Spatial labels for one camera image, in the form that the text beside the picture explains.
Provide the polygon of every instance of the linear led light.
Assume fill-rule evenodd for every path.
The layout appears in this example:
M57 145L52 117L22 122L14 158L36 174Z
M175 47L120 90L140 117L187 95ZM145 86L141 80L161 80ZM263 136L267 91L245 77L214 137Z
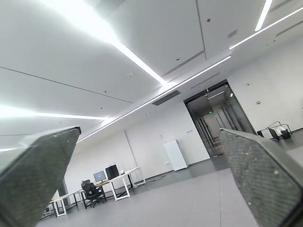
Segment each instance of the linear led light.
M57 113L39 113L29 110L3 106L0 105L0 118L1 117L59 117L59 118L74 118L74 119L89 119L89 120L105 120L106 117L93 117L93 116L80 116L70 114L57 114Z
M214 96L209 97L207 100L209 100L209 99L211 99L211 98L214 98L214 97L216 97L216 96L218 96L219 94L222 94L222 93L224 93L224 92L225 92L225 91L221 91L220 93L215 94Z
M15 150L17 148L7 148L7 149L0 149L0 152L3 152L3 151L10 151L10 150Z
M291 14L288 14L287 16L285 16L285 17L283 17L283 18L277 20L276 22L272 23L271 25L268 25L267 27L265 27L265 28L259 30L258 32L254 33L254 34L252 34L251 36L247 37L246 39L243 39L242 41L238 42L237 44L231 46L229 49L231 50L231 49L233 49L233 48L235 48L235 47L241 45L242 43L248 41L249 39L255 37L256 35L259 35L260 33L264 32L265 30L271 28L272 26L274 26L274 25L280 23L281 21L283 21L283 20L285 20L285 19L291 17L292 15L294 15L294 14L300 12L302 9L303 9L303 7L297 9L296 11L292 12Z
M272 2L273 2L273 0L266 0L265 1L265 4L264 4L263 10L261 12L259 21L257 23L255 32L257 32L258 30L260 30L262 28Z
M110 25L83 0L41 0L45 5L63 15L76 28L98 40L112 44L122 54L138 65L162 85L166 81L145 64L138 56L123 45Z
M189 81L193 80L194 78L196 78L196 77L202 75L203 73L205 73L205 72L211 70L212 68L216 67L217 65L220 65L221 63L225 62L226 60L228 60L228 59L230 59L230 58L231 58L231 56L228 56L228 57L224 58L223 60L217 62L216 64L214 64L214 65L208 67L207 69L203 70L202 72L200 72L200 73L198 73L198 74L196 74L196 75L194 75L194 76L192 76L192 77L190 77L190 78L184 80L183 82L181 82L181 83L175 85L174 87L168 89L167 91L165 91L165 92L162 93L161 95L158 95L157 97L151 99L150 101L148 101L148 102L142 104L141 106L139 106L139 107L133 109L132 111L130 111L130 112L128 112L128 113L122 115L121 117L115 119L114 121L109 122L108 124L102 126L101 128L99 128L98 130L94 131L93 133L87 135L86 137L83 137L82 139L80 139L79 141L77 141L77 143L80 143L81 141L83 141L83 140L87 139L88 137L90 137L90 136L96 134L97 132L99 132L99 131L101 131L101 130L107 128L108 126L110 126L110 125L116 123L117 121L119 121L119 120L121 120L121 119L127 117L128 115L130 115L130 114L136 112L137 110L140 110L141 108L145 107L146 105L148 105L148 104L150 104L150 103L153 103L153 102L156 101L157 99L159 99L159 98L161 98L161 97L167 95L169 92L171 92L171 91L177 89L178 87L180 87L180 86L186 84L187 82L189 82Z

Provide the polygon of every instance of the white cabinet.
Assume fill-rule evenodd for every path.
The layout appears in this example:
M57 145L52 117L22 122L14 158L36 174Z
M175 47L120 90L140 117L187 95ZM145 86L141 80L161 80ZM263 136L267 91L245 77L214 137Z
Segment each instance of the white cabinet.
M164 147L169 156L170 163L175 171L188 167L176 140L165 143Z

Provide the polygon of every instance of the air vent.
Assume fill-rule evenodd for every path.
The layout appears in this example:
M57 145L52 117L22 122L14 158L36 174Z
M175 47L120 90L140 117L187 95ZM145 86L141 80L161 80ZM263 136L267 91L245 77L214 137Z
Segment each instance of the air vent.
M97 10L102 14L102 17L108 17L114 12L125 0L101 0L97 5Z
M238 30L236 29L236 30L234 30L233 32L230 32L229 34L228 34L228 38L232 38L234 35L236 35L237 34L237 32L238 32Z
M220 73L218 72L218 73L216 73L216 74L212 75L211 77L209 77L209 78L207 78L207 79L203 80L201 83L198 83L198 84L194 85L194 86L193 86L193 87L191 87L190 89L194 89L195 87L197 87L197 86L199 86L199 85L203 84L204 82L208 81L208 80L209 80L209 79L211 79L211 78L214 78L214 77L218 76L219 74L220 74Z
M290 26L289 28L283 30L282 32L279 32L276 37L278 37L279 35L282 35L283 33L285 32L288 32L290 29L293 29L294 27L297 27L298 25L302 24L303 23L303 20L301 20L300 22L294 24L293 26Z
M169 93L168 95L164 96L163 98L157 100L156 102L152 103L154 105L161 105L162 103L165 103L166 101L169 101L170 99L172 99L173 97L180 95L181 93L178 91L173 91L171 93Z
M269 13L271 13L271 12L277 10L278 8L281 8L282 6L286 5L286 4L289 3L290 1L292 1L292 0L285 0L285 1L282 1L280 4L277 4L276 6L274 6L273 8L271 8L271 9L269 10Z

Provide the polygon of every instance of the cable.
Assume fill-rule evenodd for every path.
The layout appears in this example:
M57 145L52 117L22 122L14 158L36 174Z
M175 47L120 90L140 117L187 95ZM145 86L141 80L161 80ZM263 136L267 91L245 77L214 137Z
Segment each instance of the cable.
M151 181L149 181L149 182L146 182L145 186L148 186L149 183L153 183L153 182L155 182L155 181L162 180L164 177L166 177L166 175L167 175L169 172L170 172L170 171L164 173L163 175L159 176L159 177L156 178L156 179L153 179L153 180L151 180Z

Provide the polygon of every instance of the floor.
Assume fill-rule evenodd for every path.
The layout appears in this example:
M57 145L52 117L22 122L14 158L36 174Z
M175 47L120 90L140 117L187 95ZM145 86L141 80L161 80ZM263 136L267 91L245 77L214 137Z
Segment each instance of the floor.
M303 131L278 142L303 166ZM82 205L38 227L258 227L235 185L225 156L149 179L131 197L84 210Z

